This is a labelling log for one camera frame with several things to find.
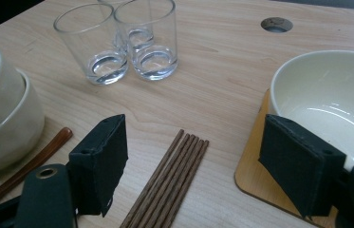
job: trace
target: drinking glass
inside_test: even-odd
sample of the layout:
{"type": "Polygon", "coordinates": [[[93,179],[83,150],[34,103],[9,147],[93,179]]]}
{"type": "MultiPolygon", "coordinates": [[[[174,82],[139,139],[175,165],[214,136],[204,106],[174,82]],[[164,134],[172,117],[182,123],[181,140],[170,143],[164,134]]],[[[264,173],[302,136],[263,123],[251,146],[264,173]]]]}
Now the drinking glass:
{"type": "MultiPolygon", "coordinates": [[[[98,0],[99,3],[105,3],[105,4],[111,5],[114,8],[114,10],[116,10],[123,3],[129,2],[129,1],[131,1],[131,0],[98,0]]],[[[114,45],[119,48],[124,48],[124,50],[127,51],[126,41],[122,40],[121,33],[118,30],[115,34],[114,45]]]]}
{"type": "Polygon", "coordinates": [[[128,69],[127,54],[116,44],[114,8],[109,4],[82,5],[58,16],[54,28],[94,85],[117,82],[128,69]]]}
{"type": "Polygon", "coordinates": [[[134,0],[120,5],[115,21],[136,72],[149,81],[177,68],[176,4],[173,0],[134,0]]]}

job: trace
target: wooden table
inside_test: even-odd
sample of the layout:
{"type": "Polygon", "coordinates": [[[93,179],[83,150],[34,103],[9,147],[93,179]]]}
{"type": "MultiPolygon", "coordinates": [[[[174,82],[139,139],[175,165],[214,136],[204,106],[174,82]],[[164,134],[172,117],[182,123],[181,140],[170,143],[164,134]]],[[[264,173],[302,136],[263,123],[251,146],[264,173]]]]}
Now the wooden table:
{"type": "MultiPolygon", "coordinates": [[[[73,138],[47,163],[68,153],[102,119],[126,115],[129,160],[105,218],[84,216],[80,227],[119,227],[179,131],[210,146],[174,227],[312,227],[235,185],[234,171],[275,70],[290,58],[322,49],[354,50],[354,9],[267,0],[177,0],[179,66],[160,82],[133,70],[113,85],[91,85],[52,23],[78,3],[46,0],[0,25],[0,49],[23,69],[43,103],[46,126],[29,155],[0,171],[0,184],[64,126],[73,138]],[[269,17],[293,29],[268,32],[269,17]]],[[[22,185],[2,201],[21,194],[22,185]]]]}

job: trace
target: wooden tray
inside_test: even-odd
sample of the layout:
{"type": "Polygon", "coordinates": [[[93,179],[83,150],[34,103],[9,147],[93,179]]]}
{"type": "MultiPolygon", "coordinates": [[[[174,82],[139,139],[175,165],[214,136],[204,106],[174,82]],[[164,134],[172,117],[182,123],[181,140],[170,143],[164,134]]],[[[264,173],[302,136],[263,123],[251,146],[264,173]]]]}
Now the wooden tray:
{"type": "Polygon", "coordinates": [[[269,90],[266,91],[252,133],[235,169],[235,183],[243,192],[269,203],[289,214],[304,219],[314,225],[334,228],[337,209],[332,208],[328,217],[302,218],[283,189],[274,180],[268,170],[258,161],[260,144],[263,137],[265,116],[269,109],[269,90]]]}

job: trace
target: black clamp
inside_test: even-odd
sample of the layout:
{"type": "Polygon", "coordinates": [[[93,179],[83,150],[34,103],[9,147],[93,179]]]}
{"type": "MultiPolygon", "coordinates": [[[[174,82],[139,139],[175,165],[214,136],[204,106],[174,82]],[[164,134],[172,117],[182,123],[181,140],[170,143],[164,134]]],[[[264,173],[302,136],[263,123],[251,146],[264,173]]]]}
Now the black clamp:
{"type": "Polygon", "coordinates": [[[20,197],[0,204],[0,228],[78,227],[77,216],[103,217],[126,165],[125,116],[99,122],[69,153],[69,162],[30,172],[20,197]]]}
{"type": "Polygon", "coordinates": [[[298,123],[268,114],[259,161],[291,199],[302,217],[339,210],[336,227],[354,227],[354,167],[346,155],[298,123]]]}

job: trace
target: wooden chopstick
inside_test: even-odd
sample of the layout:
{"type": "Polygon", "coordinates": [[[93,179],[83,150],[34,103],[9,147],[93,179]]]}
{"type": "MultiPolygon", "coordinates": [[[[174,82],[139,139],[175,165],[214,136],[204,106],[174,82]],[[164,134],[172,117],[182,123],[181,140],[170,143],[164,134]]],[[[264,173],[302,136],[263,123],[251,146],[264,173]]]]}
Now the wooden chopstick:
{"type": "Polygon", "coordinates": [[[178,192],[177,198],[174,200],[173,206],[168,212],[168,215],[161,227],[171,227],[171,224],[173,223],[174,218],[177,215],[177,211],[180,205],[182,204],[182,200],[185,197],[186,193],[188,192],[189,186],[191,185],[191,182],[194,179],[197,168],[199,167],[200,162],[203,160],[204,153],[206,152],[208,146],[209,146],[209,141],[205,141],[203,146],[200,149],[197,159],[195,159],[194,166],[192,167],[188,176],[186,177],[186,180],[183,183],[181,190],[178,192]]]}
{"type": "Polygon", "coordinates": [[[64,127],[58,134],[52,139],[49,144],[41,150],[31,161],[29,161],[23,168],[17,171],[11,178],[6,180],[0,185],[0,199],[3,198],[10,190],[17,186],[26,175],[33,169],[44,164],[53,154],[56,153],[71,137],[72,131],[64,127]]]}
{"type": "Polygon", "coordinates": [[[195,147],[195,151],[192,153],[191,158],[188,160],[186,165],[183,167],[180,177],[177,179],[177,184],[175,186],[173,186],[172,194],[168,199],[168,203],[167,202],[163,203],[164,207],[161,210],[162,213],[160,213],[159,215],[156,215],[156,217],[157,217],[156,223],[153,223],[148,227],[163,227],[162,223],[166,220],[167,216],[169,215],[169,212],[171,211],[172,206],[177,203],[177,200],[178,200],[177,197],[178,197],[180,191],[188,189],[188,185],[185,185],[185,189],[182,189],[182,187],[184,186],[183,184],[185,183],[185,181],[187,180],[189,175],[193,176],[194,173],[196,172],[193,169],[193,167],[195,167],[196,162],[200,162],[199,156],[200,156],[200,151],[201,151],[202,147],[203,147],[203,141],[200,140],[197,143],[197,145],[195,147]]]}
{"type": "Polygon", "coordinates": [[[168,197],[174,190],[185,164],[188,162],[195,149],[198,137],[193,136],[193,138],[192,142],[186,146],[186,150],[179,156],[180,160],[172,165],[171,172],[167,175],[165,182],[156,193],[154,200],[151,201],[151,205],[146,211],[145,217],[140,222],[139,227],[153,227],[156,223],[157,217],[162,211],[162,207],[167,203],[168,197]]]}
{"type": "Polygon", "coordinates": [[[161,175],[158,176],[158,180],[156,184],[154,185],[152,191],[149,192],[147,197],[145,198],[145,201],[139,208],[139,211],[136,213],[135,217],[132,220],[131,227],[139,227],[141,225],[141,220],[143,219],[144,215],[146,215],[148,208],[152,204],[152,201],[156,198],[156,194],[158,191],[161,191],[163,189],[163,183],[165,182],[165,179],[169,176],[169,173],[173,167],[173,164],[175,162],[178,162],[181,158],[181,154],[183,152],[187,151],[187,147],[192,143],[192,140],[194,137],[191,137],[190,135],[186,135],[184,138],[184,142],[186,143],[181,143],[178,147],[178,150],[176,153],[174,153],[174,156],[171,158],[171,160],[168,162],[168,164],[165,166],[165,169],[162,171],[161,175]]]}
{"type": "Polygon", "coordinates": [[[156,170],[154,171],[152,177],[150,180],[146,183],[144,186],[143,190],[141,191],[138,199],[136,202],[133,204],[131,210],[129,211],[128,215],[126,216],[126,219],[123,221],[121,228],[129,227],[130,223],[132,222],[132,219],[136,213],[136,211],[140,208],[141,203],[147,196],[148,192],[151,190],[153,187],[155,181],[157,180],[159,174],[161,173],[162,169],[164,168],[165,164],[168,162],[169,158],[173,155],[175,148],[177,147],[177,144],[179,143],[180,139],[182,138],[184,133],[183,129],[180,129],[179,132],[177,133],[176,137],[174,138],[173,142],[171,143],[170,147],[168,148],[167,152],[165,153],[164,157],[158,164],[156,170]]]}
{"type": "Polygon", "coordinates": [[[172,224],[209,145],[208,141],[187,134],[174,152],[182,134],[183,130],[180,130],[121,228],[172,224]]]}

